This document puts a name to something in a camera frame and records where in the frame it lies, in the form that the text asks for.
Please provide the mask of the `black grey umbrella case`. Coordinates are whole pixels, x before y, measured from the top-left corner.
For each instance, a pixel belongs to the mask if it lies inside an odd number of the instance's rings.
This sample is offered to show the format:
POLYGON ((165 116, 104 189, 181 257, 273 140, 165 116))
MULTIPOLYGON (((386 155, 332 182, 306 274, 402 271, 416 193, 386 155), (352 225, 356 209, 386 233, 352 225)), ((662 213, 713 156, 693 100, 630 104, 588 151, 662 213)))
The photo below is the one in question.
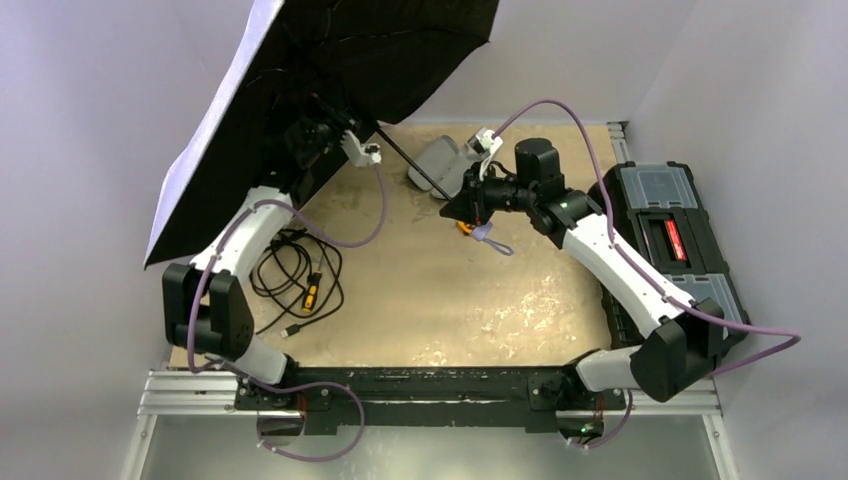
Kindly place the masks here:
POLYGON ((467 145, 458 145, 447 135, 430 141, 414 158, 414 163, 450 197, 456 196, 463 186, 463 175, 480 156, 467 145))

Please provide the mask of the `lilac black folding umbrella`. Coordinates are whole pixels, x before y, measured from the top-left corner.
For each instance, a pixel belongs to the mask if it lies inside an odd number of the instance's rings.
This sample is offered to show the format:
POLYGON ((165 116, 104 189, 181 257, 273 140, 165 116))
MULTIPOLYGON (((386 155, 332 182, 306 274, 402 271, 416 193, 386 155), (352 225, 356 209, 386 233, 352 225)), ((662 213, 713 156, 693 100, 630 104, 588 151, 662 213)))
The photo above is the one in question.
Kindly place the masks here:
POLYGON ((493 32, 495 1, 256 1, 162 182, 144 262, 201 251, 269 181, 307 202, 340 140, 410 117, 493 32))

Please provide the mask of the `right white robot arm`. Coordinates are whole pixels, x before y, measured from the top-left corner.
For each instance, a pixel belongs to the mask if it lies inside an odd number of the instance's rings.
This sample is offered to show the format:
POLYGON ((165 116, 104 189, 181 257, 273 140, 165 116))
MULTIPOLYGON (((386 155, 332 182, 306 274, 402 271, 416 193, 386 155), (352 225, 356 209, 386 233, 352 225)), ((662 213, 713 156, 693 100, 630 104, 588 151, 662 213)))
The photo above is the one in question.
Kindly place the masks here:
POLYGON ((515 172, 498 175, 493 163, 502 144, 489 130, 466 142, 461 153, 471 163, 441 216, 472 226, 474 237, 486 241, 495 212, 526 214, 538 233, 600 281, 643 337, 637 346, 571 361, 566 369, 575 388, 637 389, 666 402, 713 373, 722 360, 723 329, 712 321, 722 318, 720 305, 671 283, 620 237, 587 193, 568 187, 550 140, 519 141, 515 172))

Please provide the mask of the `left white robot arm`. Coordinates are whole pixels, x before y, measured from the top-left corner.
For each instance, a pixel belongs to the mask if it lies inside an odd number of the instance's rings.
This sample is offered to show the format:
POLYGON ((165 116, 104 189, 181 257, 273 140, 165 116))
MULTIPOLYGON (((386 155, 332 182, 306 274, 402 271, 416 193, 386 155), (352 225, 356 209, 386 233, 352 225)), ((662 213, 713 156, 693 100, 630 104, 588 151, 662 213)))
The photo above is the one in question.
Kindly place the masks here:
POLYGON ((354 140, 358 124, 328 113, 273 114, 264 127, 258 164, 246 187, 224 185, 241 166, 242 153, 223 153, 222 172, 212 170, 214 139, 200 127, 172 162, 163 181, 156 219, 173 223, 190 193, 199 203, 190 220, 205 211, 217 235, 191 227, 177 240, 209 240, 203 250, 185 247, 187 264, 169 265, 162 277, 165 336, 189 357, 208 355, 262 384, 276 385, 293 360, 255 333, 245 288, 272 238, 341 166, 338 150, 354 140))

